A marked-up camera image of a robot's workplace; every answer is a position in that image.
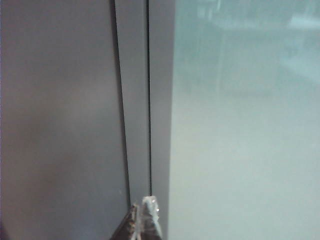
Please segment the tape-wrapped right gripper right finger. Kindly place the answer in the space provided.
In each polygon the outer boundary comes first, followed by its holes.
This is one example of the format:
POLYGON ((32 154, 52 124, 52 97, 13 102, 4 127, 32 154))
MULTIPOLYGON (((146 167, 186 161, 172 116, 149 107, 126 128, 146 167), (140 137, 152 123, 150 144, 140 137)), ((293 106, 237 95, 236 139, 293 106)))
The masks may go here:
POLYGON ((144 196, 139 208, 138 240, 162 240, 162 228, 159 223, 160 208, 155 196, 144 196))

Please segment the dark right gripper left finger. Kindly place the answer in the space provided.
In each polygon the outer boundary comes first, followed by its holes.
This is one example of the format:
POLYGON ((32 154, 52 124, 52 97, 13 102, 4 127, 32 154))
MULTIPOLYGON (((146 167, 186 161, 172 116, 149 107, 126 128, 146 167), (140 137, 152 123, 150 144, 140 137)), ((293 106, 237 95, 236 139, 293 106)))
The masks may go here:
POLYGON ((139 206, 134 204, 112 234, 110 240, 136 240, 139 206))

